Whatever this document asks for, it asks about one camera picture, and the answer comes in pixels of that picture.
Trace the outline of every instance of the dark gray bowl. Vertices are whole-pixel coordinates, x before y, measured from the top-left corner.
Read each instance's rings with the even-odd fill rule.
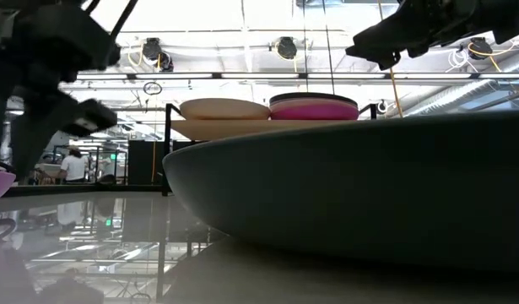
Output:
[[[519,271],[519,111],[220,140],[164,168],[198,218],[245,241]]]

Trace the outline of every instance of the person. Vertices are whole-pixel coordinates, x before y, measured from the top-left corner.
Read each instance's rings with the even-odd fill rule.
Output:
[[[84,182],[84,169],[88,160],[81,155],[78,147],[69,146],[68,150],[69,156],[62,161],[60,176],[65,178],[65,183]]]

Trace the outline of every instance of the white shirt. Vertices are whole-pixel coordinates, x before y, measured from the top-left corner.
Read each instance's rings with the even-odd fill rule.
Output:
[[[75,181],[84,178],[84,168],[87,166],[87,162],[86,157],[77,158],[70,155],[62,161],[60,168],[68,173],[66,175],[67,181]]]

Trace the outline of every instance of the wooden shelf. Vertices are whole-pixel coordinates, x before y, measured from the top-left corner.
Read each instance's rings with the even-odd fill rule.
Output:
[[[171,128],[191,140],[215,140],[352,122],[353,121],[183,120],[172,121]]]

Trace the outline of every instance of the stacked plates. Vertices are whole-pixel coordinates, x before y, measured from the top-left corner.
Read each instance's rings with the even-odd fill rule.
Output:
[[[353,100],[323,93],[288,93],[270,100],[274,120],[357,120],[359,106]]]
[[[228,98],[189,100],[182,103],[181,112],[187,120],[267,120],[270,117],[266,106]]]

